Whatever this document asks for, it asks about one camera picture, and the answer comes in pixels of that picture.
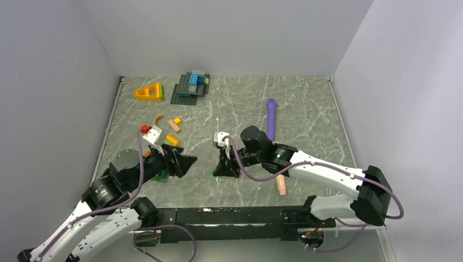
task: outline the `metal edge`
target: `metal edge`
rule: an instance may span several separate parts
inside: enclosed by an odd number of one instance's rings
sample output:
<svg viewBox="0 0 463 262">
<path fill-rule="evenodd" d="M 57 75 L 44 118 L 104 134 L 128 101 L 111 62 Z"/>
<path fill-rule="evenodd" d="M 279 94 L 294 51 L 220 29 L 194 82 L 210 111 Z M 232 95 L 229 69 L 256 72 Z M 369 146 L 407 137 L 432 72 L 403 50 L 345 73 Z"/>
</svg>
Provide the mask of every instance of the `metal edge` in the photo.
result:
<svg viewBox="0 0 463 262">
<path fill-rule="evenodd" d="M 355 161 L 354 153 L 352 152 L 351 142 L 349 141 L 349 138 L 347 137 L 346 127 L 344 126 L 344 121 L 342 120 L 341 111 L 339 111 L 339 106 L 337 105 L 336 96 L 334 95 L 333 86 L 331 84 L 332 79 L 333 78 L 327 78 L 328 85 L 330 86 L 331 95 L 333 95 L 334 104 L 336 105 L 337 115 L 339 116 L 339 119 L 341 120 L 342 130 L 344 130 L 344 136 L 346 137 L 346 140 L 347 140 L 347 146 L 349 147 L 349 151 L 351 152 L 352 161 L 354 162 L 354 168 L 357 168 L 357 162 Z"/>
<path fill-rule="evenodd" d="M 342 218 L 342 221 L 347 224 L 364 224 L 364 222 L 358 218 Z M 360 227 L 348 227 L 346 225 L 341 224 L 339 221 L 336 221 L 336 227 L 334 228 L 324 228 L 322 227 L 323 230 L 326 231 L 333 231 L 333 230 L 339 230 L 339 231 L 344 231 L 344 230 L 359 230 Z M 365 230 L 385 230 L 386 227 L 384 225 L 377 226 L 377 225 L 367 225 L 365 227 Z M 313 230 L 312 228 L 299 228 L 298 230 L 301 231 L 310 231 Z"/>
<path fill-rule="evenodd" d="M 386 262 L 397 262 L 395 258 L 394 249 L 392 248 L 389 235 L 387 229 L 379 229 L 376 230 L 378 234 L 379 244 L 381 245 L 381 249 L 383 251 L 384 260 Z"/>
<path fill-rule="evenodd" d="M 119 95 L 121 94 L 122 86 L 124 85 L 125 79 L 126 79 L 125 76 L 121 76 L 121 79 L 120 79 L 120 82 L 119 82 L 119 87 L 117 88 L 117 92 L 116 92 L 116 97 L 114 98 L 114 103 L 112 105 L 112 110 L 111 110 L 111 113 L 109 114 L 108 125 L 106 126 L 106 130 L 104 132 L 103 143 L 102 143 L 102 146 L 100 148 L 100 153 L 98 154 L 98 159 L 97 159 L 97 163 L 95 165 L 95 169 L 93 170 L 93 175 L 92 175 L 92 179 L 90 181 L 90 185 L 92 184 L 92 182 L 97 177 L 98 168 L 100 167 L 100 161 L 101 161 L 101 158 L 103 156 L 104 146 L 106 145 L 106 140 L 108 139 L 109 128 L 111 127 L 112 119 L 114 118 L 114 112 L 116 111 L 117 102 L 119 101 Z"/>
</svg>

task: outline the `lego structure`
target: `lego structure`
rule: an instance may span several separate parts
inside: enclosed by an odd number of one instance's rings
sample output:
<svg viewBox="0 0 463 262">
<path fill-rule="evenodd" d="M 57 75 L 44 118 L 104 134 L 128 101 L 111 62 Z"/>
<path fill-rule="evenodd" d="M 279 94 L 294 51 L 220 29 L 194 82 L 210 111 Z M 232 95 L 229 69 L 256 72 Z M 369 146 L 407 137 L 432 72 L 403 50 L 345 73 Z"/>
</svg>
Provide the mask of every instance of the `lego structure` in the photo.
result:
<svg viewBox="0 0 463 262">
<path fill-rule="evenodd" d="M 210 75 L 204 70 L 193 70 L 181 75 L 180 81 L 174 87 L 171 104 L 196 105 L 198 97 L 205 96 L 209 91 Z"/>
</svg>

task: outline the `black metal base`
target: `black metal base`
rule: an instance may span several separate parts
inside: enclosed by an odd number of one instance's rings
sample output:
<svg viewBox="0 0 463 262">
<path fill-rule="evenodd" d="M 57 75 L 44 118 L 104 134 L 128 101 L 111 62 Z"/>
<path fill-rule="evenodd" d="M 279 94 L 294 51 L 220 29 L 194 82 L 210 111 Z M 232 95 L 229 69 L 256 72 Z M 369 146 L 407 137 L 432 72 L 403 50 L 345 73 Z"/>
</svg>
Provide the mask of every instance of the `black metal base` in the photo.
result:
<svg viewBox="0 0 463 262">
<path fill-rule="evenodd" d="M 315 228 L 320 221 L 305 215 L 302 206 L 212 207 L 176 209 L 176 225 L 188 229 L 196 240 L 280 239 L 297 241 L 298 228 Z M 172 209 L 158 209 L 159 213 Z M 323 228 L 336 226 L 334 219 Z M 161 243 L 189 241 L 180 229 L 163 230 Z"/>
</svg>

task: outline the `yellow block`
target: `yellow block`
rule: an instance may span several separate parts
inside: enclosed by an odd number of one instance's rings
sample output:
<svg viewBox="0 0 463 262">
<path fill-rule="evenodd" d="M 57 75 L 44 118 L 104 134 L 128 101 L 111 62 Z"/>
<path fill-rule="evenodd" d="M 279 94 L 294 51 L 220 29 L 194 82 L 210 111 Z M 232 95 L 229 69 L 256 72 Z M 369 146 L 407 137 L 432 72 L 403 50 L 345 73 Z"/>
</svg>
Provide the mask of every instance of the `yellow block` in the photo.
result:
<svg viewBox="0 0 463 262">
<path fill-rule="evenodd" d="M 174 122 L 177 124 L 177 126 L 179 126 L 182 123 L 182 119 L 177 117 L 176 119 L 174 119 Z"/>
<path fill-rule="evenodd" d="M 179 146 L 180 142 L 177 138 L 173 137 L 171 134 L 167 134 L 164 140 L 164 144 L 171 146 Z"/>
<path fill-rule="evenodd" d="M 135 98 L 138 100 L 163 101 L 164 92 L 161 83 L 139 88 L 134 91 Z"/>
</svg>

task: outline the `lego baseplate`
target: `lego baseplate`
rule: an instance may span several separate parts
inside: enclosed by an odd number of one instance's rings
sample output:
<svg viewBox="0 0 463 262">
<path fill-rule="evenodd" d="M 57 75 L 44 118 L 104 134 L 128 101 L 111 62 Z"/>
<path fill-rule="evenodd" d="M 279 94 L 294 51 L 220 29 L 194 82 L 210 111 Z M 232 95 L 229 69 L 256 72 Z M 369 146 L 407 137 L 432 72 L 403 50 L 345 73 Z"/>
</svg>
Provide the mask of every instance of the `lego baseplate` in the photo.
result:
<svg viewBox="0 0 463 262">
<path fill-rule="evenodd" d="M 170 98 L 170 103 L 172 105 L 196 105 L 196 102 L 198 101 L 197 96 L 181 97 L 178 93 L 178 89 L 179 84 L 175 84 L 172 98 Z"/>
<path fill-rule="evenodd" d="M 179 94 L 191 94 L 193 96 L 198 96 L 198 97 L 203 97 L 207 94 L 209 91 L 209 85 L 198 85 L 196 88 L 195 93 L 190 93 L 189 92 L 189 79 L 191 77 L 191 73 L 187 73 L 186 75 L 181 75 L 180 76 L 180 81 L 178 83 L 178 88 L 177 88 L 177 93 Z"/>
</svg>

